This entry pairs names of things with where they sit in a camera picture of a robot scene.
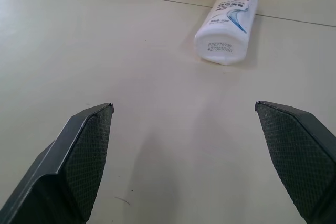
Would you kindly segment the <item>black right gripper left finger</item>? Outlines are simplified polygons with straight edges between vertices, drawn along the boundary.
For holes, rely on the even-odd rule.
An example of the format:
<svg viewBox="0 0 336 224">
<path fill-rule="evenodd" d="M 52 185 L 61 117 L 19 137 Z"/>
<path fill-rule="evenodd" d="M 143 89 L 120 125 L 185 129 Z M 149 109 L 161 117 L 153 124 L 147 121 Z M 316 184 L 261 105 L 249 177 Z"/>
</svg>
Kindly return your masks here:
<svg viewBox="0 0 336 224">
<path fill-rule="evenodd" d="M 1 223 L 86 223 L 106 164 L 114 107 L 73 115 L 1 209 Z"/>
</svg>

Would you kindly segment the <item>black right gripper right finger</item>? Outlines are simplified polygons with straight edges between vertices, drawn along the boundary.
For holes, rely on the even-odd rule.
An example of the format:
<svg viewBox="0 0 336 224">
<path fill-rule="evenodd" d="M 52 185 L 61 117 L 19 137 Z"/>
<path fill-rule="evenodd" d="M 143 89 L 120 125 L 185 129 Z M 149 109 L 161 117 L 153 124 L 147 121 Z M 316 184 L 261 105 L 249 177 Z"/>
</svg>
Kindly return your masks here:
<svg viewBox="0 0 336 224">
<path fill-rule="evenodd" d="M 335 135 L 313 114 L 257 101 L 273 166 L 306 223 L 335 223 Z"/>
</svg>

